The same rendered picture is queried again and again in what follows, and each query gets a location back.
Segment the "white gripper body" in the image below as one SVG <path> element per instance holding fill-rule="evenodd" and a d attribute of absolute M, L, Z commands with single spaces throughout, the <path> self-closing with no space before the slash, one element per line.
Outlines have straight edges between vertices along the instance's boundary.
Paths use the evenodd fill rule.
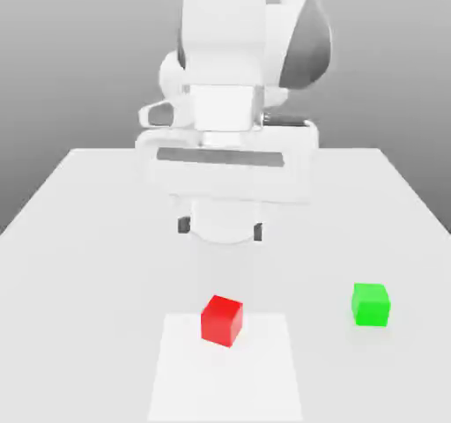
<path fill-rule="evenodd" d="M 179 197 L 300 204 L 310 198 L 319 133 L 303 126 L 265 126 L 240 133 L 240 144 L 212 146 L 188 128 L 144 131 L 136 141 L 145 180 Z"/>

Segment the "small red cube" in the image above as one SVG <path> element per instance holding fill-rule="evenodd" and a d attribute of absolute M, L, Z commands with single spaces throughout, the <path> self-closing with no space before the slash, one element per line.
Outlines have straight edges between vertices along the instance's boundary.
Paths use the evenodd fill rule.
<path fill-rule="evenodd" d="M 201 337 L 231 347 L 243 324 L 243 304 L 213 295 L 201 314 Z"/>

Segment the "small green cube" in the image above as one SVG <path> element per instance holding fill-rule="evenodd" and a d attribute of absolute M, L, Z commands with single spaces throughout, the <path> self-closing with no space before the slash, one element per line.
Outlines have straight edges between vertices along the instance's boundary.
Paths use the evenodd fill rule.
<path fill-rule="evenodd" d="M 391 301 L 383 284 L 355 283 L 351 297 L 354 322 L 359 326 L 386 327 Z"/>

